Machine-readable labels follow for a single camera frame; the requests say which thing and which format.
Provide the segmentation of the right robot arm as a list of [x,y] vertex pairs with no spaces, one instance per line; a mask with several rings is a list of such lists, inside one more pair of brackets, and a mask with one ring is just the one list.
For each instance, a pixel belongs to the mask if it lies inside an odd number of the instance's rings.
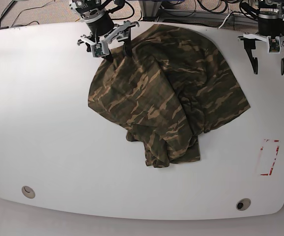
[[90,29],[88,36],[82,35],[77,44],[85,44],[86,51],[92,53],[95,58],[103,58],[113,62],[113,56],[109,45],[117,40],[123,42],[123,53],[125,56],[132,56],[131,28],[138,27],[138,22],[130,22],[122,18],[122,25],[113,22],[111,14],[121,10],[126,4],[125,0],[115,0],[115,7],[107,10],[109,0],[71,0],[69,7],[84,21]]

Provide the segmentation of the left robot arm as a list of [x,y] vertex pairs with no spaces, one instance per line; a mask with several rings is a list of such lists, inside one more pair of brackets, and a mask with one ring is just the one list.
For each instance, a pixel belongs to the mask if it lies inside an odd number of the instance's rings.
[[[257,22],[257,33],[245,33],[238,37],[250,60],[254,74],[258,73],[258,59],[253,56],[256,42],[266,44],[269,54],[279,54],[284,49],[284,0],[256,0],[257,8],[241,1],[241,12]],[[281,75],[284,74],[284,57],[281,59]]]

